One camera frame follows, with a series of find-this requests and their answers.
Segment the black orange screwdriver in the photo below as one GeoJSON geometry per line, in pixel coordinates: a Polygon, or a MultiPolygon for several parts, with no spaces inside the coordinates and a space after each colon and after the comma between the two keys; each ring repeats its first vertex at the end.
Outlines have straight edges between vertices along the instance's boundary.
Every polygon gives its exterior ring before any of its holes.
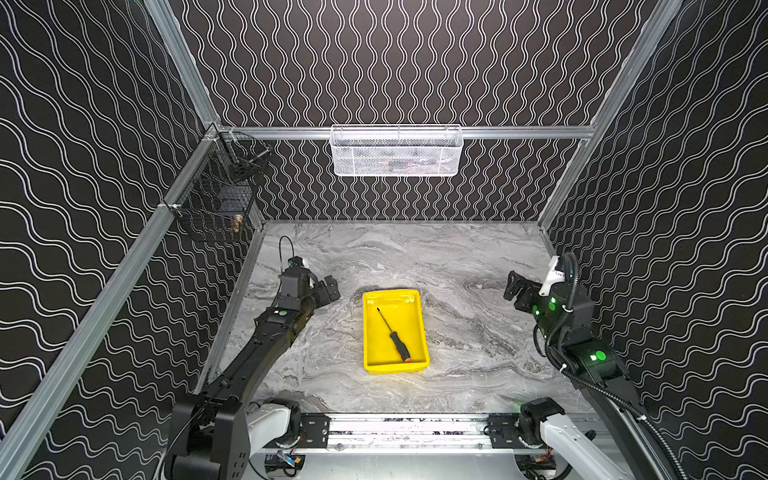
{"type": "Polygon", "coordinates": [[[382,321],[385,323],[389,330],[389,338],[392,340],[401,360],[404,363],[410,363],[412,361],[412,357],[410,354],[410,351],[408,350],[405,343],[400,339],[398,333],[391,327],[389,322],[387,321],[386,317],[383,315],[380,308],[377,308],[377,312],[379,316],[381,317],[382,321]]]}

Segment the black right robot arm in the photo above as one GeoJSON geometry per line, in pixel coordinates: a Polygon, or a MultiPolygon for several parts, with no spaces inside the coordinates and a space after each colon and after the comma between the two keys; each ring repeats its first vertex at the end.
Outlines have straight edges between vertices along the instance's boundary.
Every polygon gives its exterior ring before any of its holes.
{"type": "Polygon", "coordinates": [[[572,255],[553,257],[543,282],[510,272],[504,298],[534,319],[537,353],[595,409],[627,463],[621,468],[577,430],[553,399],[523,404],[520,441],[554,451],[585,479],[684,479],[669,443],[642,406],[624,362],[591,325],[595,304],[580,285],[572,255]]]}

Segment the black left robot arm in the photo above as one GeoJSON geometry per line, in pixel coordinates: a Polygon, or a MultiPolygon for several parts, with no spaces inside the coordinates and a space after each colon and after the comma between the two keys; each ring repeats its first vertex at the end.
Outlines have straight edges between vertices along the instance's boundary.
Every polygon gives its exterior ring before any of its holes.
{"type": "Polygon", "coordinates": [[[277,438],[299,436],[301,413],[267,404],[248,413],[256,390],[280,356],[298,338],[314,312],[340,299],[337,280],[320,280],[294,256],[279,275],[272,304],[255,320],[255,330],[230,365],[197,394],[176,400],[162,464],[165,479],[241,479],[257,441],[274,419],[284,424],[277,438]]]}

